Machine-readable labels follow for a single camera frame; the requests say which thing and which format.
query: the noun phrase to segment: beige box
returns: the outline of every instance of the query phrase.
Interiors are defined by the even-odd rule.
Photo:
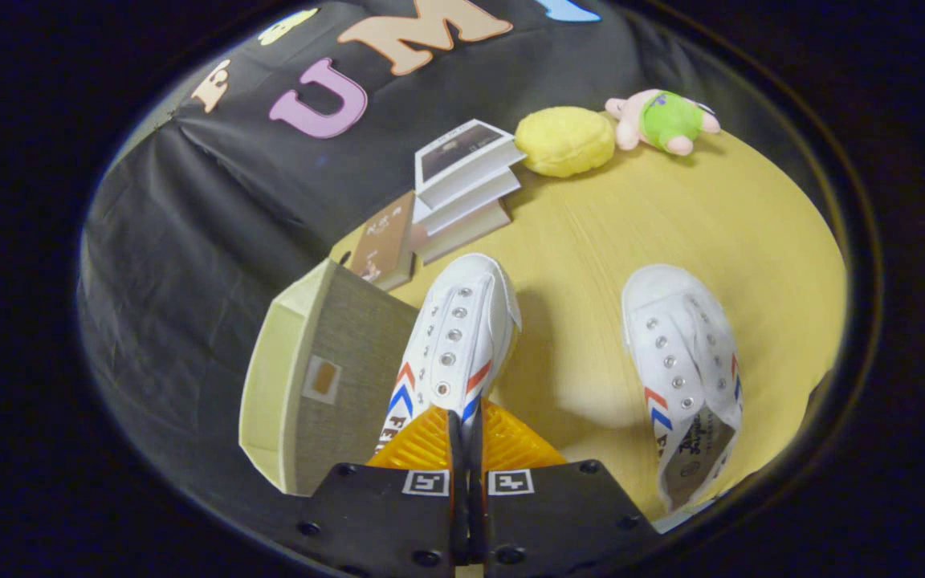
[[[273,299],[238,424],[273,486],[309,496],[334,464],[373,456],[417,314],[331,259]]]

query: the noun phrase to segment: pink letter u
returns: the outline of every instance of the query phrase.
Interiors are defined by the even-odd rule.
[[[355,81],[331,68],[330,59],[319,59],[302,73],[303,84],[316,82],[341,96],[341,110],[331,115],[319,114],[298,100],[297,91],[287,91],[273,103],[271,120],[283,120],[292,127],[318,139],[329,139],[348,131],[366,110],[366,91]]]

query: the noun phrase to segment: stuffed toy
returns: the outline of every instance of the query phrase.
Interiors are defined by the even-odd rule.
[[[539,175],[569,177],[613,157],[613,124],[586,108],[557,106],[528,114],[516,128],[524,165]]]
[[[712,110],[657,88],[638,92],[629,99],[609,99],[605,110],[620,121],[616,127],[620,150],[631,150],[640,140],[686,157],[694,150],[698,132],[719,132],[719,121]]]

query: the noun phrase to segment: black cloth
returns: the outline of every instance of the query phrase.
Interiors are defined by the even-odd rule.
[[[209,114],[186,95],[172,118],[100,183],[80,246],[80,330],[106,406],[131,443],[183,493],[264,537],[300,505],[238,447],[238,410],[269,301],[330,246],[411,188],[414,151],[479,118],[514,131],[526,114],[665,88],[716,110],[818,201],[814,165],[777,108],[744,79],[638,14],[599,1],[601,22],[556,22],[530,1],[478,0],[509,33],[456,41],[407,76],[362,43],[338,43],[368,15],[414,16],[408,2],[330,2],[262,47],[254,36],[202,64],[231,59]],[[344,134],[316,139],[268,112],[294,88],[320,112],[339,101],[299,76],[320,58],[367,91]]]

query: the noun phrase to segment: felt letter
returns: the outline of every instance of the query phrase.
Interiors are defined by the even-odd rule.
[[[594,12],[584,10],[569,0],[536,0],[540,5],[548,8],[545,14],[554,21],[562,22],[599,22],[601,16]]]
[[[349,77],[331,68],[330,59],[319,59],[302,73],[303,84],[316,82],[341,96],[341,110],[331,115],[319,114],[298,100],[297,91],[287,91],[273,103],[271,120],[283,120],[292,127],[318,139],[329,139],[348,131],[366,110],[366,91]]]
[[[228,63],[230,63],[230,59],[225,59],[225,61],[221,62],[213,69],[213,72],[209,73],[206,80],[203,80],[202,84],[195,88],[195,92],[191,92],[192,99],[199,99],[205,104],[206,114],[213,111],[216,103],[220,102],[220,96],[227,92],[227,70],[224,69],[227,68]]]
[[[337,37],[338,43],[369,44],[392,61],[392,73],[402,76],[430,62],[429,51],[414,51],[404,41],[451,51],[448,23],[458,29],[459,40],[476,43],[513,29],[511,22],[495,18],[467,0],[415,0],[416,18],[371,16],[356,22]]]
[[[283,21],[277,22],[275,25],[269,26],[269,28],[264,30],[263,33],[259,36],[259,43],[264,47],[268,47],[268,45],[276,43],[280,37],[287,34],[287,31],[312,18],[312,15],[316,14],[316,12],[319,10],[320,8],[312,8],[312,10],[301,10],[291,14],[290,16],[287,16],[287,18],[284,18]]]

